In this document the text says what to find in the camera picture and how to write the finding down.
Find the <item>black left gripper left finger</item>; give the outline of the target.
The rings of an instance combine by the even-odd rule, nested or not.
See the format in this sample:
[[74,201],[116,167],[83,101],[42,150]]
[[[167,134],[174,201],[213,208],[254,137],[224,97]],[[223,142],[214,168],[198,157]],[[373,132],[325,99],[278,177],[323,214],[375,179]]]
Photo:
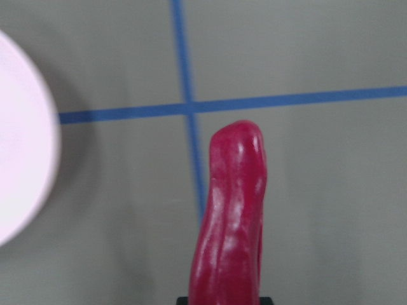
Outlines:
[[187,296],[178,297],[177,305],[188,305],[188,297]]

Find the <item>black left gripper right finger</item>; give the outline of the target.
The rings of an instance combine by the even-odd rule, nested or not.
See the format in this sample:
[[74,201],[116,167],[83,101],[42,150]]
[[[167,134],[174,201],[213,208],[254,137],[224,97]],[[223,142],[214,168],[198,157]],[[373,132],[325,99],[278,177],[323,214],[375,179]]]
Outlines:
[[260,297],[261,305],[273,305],[273,301],[270,297]]

